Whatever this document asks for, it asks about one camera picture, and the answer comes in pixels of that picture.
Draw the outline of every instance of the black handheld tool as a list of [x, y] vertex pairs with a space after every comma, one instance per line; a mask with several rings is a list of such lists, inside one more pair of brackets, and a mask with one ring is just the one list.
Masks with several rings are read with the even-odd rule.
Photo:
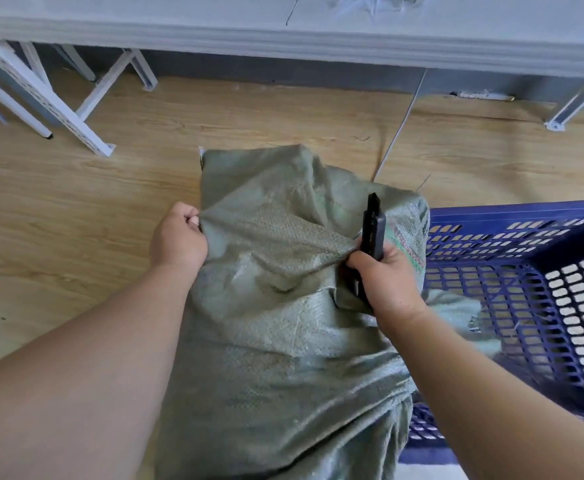
[[[385, 214], [381, 212], [381, 200], [375, 193], [367, 197], [367, 210], [363, 212], [363, 232], [361, 236], [361, 251], [377, 261], [383, 259], [383, 238], [385, 236]], [[352, 270], [349, 288], [361, 300], [369, 305], [363, 281], [358, 271]]]

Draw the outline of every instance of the white cable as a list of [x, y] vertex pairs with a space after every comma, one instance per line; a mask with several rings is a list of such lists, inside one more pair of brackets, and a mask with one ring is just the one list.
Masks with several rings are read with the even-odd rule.
[[423, 71], [423, 76], [421, 76], [420, 82], [418, 83], [418, 86], [416, 87], [416, 91], [414, 91], [414, 97], [412, 98], [412, 101], [409, 103], [408, 110], [405, 112], [405, 116], [403, 117], [403, 120], [400, 123], [399, 128], [396, 130], [396, 134], [394, 135], [394, 138], [392, 139], [392, 143], [390, 143], [390, 146], [387, 148], [387, 151], [383, 155], [383, 159], [381, 160], [378, 168], [376, 168], [376, 171], [374, 172], [374, 177], [372, 177], [373, 182], [376, 182], [376, 177], [378, 177], [379, 173], [381, 173], [381, 170], [383, 169], [383, 165], [385, 165], [385, 161], [387, 160], [388, 155], [392, 151], [392, 146], [394, 146], [394, 143], [396, 143], [396, 139], [399, 137], [401, 130], [403, 129], [403, 127], [405, 126], [405, 123], [408, 120], [409, 113], [411, 112], [412, 107], [414, 107], [414, 103], [416, 102], [416, 98], [418, 97], [418, 93], [420, 92], [420, 88], [423, 85], [423, 81], [425, 80], [426, 74], [427, 74], [427, 69], [425, 69]]

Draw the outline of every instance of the hand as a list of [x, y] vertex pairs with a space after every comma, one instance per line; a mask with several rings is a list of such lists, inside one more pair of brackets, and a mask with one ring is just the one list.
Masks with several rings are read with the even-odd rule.
[[199, 209], [176, 202], [152, 235], [152, 266], [168, 264], [198, 271], [207, 256], [208, 240], [199, 228]]
[[427, 308], [418, 292], [409, 258], [389, 242], [383, 245], [382, 261], [354, 251], [347, 265], [360, 273], [365, 295], [384, 333], [391, 322], [411, 319]]

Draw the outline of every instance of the wood grain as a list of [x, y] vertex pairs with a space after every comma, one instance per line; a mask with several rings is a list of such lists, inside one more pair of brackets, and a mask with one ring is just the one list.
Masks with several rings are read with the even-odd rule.
[[[89, 83], [52, 74], [77, 108]], [[45, 140], [0, 124], [0, 357], [135, 279], [172, 201], [199, 203], [199, 146], [303, 143], [370, 178], [409, 95], [123, 75], [89, 124], [117, 148], [96, 157], [63, 128]], [[584, 114], [565, 133], [526, 103], [420, 100], [379, 181], [434, 207], [584, 199]]]

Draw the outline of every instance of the person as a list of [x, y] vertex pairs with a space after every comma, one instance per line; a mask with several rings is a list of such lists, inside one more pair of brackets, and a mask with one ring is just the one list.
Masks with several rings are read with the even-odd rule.
[[[208, 254], [198, 214], [176, 203], [137, 282], [0, 360], [0, 479], [134, 477]], [[469, 478], [584, 479], [584, 422], [456, 335], [402, 252], [355, 251], [347, 265]]]

